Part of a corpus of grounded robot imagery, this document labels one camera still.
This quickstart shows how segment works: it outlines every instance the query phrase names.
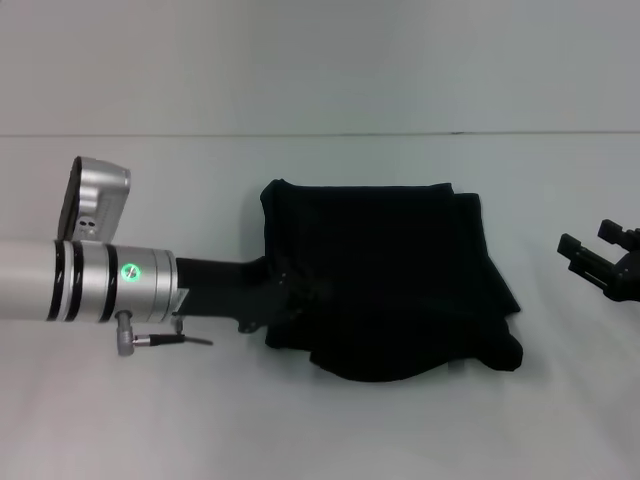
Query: black cloth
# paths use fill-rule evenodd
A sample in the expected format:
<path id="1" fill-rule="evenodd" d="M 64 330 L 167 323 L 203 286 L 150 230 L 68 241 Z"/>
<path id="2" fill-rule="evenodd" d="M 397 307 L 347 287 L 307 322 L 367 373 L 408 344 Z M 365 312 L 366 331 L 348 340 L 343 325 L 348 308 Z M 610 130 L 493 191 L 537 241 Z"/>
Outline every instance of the black cloth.
<path id="1" fill-rule="evenodd" d="M 273 348 L 311 352 L 350 380 L 401 380 L 462 358 L 515 370 L 505 316 L 520 307 L 489 258 L 480 199 L 430 187 L 299 187 L 262 193 L 266 257 L 302 285 Z"/>

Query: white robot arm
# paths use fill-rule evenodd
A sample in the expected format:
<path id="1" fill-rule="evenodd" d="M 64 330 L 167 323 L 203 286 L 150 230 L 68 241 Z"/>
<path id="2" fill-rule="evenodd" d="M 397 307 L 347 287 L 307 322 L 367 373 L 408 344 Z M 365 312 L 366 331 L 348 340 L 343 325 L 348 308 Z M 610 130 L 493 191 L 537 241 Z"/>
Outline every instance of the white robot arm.
<path id="1" fill-rule="evenodd" d="M 242 333 L 286 316 L 287 286 L 272 279 L 264 258 L 213 262 L 111 245 L 130 187 L 129 170 L 75 159 L 58 238 L 0 242 L 0 319 L 115 321 L 118 352 L 128 356 L 135 346 L 211 344 L 183 335 L 185 315 L 235 318 Z M 133 335 L 131 322 L 167 320 L 175 334 Z"/>

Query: white wall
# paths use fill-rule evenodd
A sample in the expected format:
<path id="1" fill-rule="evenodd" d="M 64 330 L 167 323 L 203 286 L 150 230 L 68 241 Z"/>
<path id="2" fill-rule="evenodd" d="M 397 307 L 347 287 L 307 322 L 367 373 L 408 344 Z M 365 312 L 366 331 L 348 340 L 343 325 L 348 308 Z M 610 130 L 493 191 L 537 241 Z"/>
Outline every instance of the white wall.
<path id="1" fill-rule="evenodd" d="M 525 359 L 513 374 L 467 362 L 361 385 L 226 319 L 187 322 L 213 348 L 128 359 L 111 326 L 7 321 L 0 477 L 637 478 L 640 309 L 604 299 L 555 248 L 570 232 L 620 255 L 595 233 L 608 217 L 638 225 L 640 135 L 495 134 L 640 130 L 637 13 L 622 0 L 3 0 L 2 237 L 52 238 L 76 155 L 132 169 L 117 243 L 230 260 L 261 253 L 273 178 L 451 181 L 482 197 Z M 494 134 L 291 136 L 450 131 Z"/>
<path id="2" fill-rule="evenodd" d="M 632 0 L 4 0 L 0 132 L 640 130 Z"/>

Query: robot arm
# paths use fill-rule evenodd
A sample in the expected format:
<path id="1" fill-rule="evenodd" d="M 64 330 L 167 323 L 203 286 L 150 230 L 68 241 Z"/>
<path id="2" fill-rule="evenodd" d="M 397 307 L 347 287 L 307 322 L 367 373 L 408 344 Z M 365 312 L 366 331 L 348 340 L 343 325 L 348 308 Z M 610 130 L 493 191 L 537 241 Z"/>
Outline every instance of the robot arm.
<path id="1" fill-rule="evenodd" d="M 629 253 L 613 264 L 566 233 L 560 239 L 558 253 L 571 261 L 570 271 L 602 289 L 611 300 L 640 302 L 640 229 L 624 232 L 620 225 L 604 220 L 598 236 Z"/>
<path id="2" fill-rule="evenodd" d="M 128 170 L 90 158 L 73 163 L 58 238 L 0 242 L 0 318 L 118 323 L 118 352 L 208 343 L 182 333 L 184 316 L 224 316 L 251 333 L 288 318 L 286 275 L 265 258 L 226 263 L 110 242 L 129 194 Z M 135 336 L 131 322 L 171 321 L 175 334 Z"/>

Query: white backdrop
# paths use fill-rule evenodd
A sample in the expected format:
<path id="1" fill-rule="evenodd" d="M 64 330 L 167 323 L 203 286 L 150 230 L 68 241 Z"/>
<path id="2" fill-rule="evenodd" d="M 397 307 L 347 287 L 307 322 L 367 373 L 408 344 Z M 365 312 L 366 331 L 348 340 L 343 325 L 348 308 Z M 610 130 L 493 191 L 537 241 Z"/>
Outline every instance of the white backdrop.
<path id="1" fill-rule="evenodd" d="M 633 0 L 3 0 L 0 132 L 640 130 Z"/>
<path id="2" fill-rule="evenodd" d="M 2 0 L 0 237 L 53 238 L 77 155 L 133 172 L 117 243 L 221 260 L 261 254 L 273 178 L 450 181 L 482 197 L 525 358 L 363 385 L 228 319 L 187 321 L 212 348 L 128 359 L 112 325 L 0 322 L 0 478 L 639 478 L 640 308 L 555 253 L 569 232 L 617 259 L 600 221 L 640 224 L 638 14 L 630 0 Z"/>

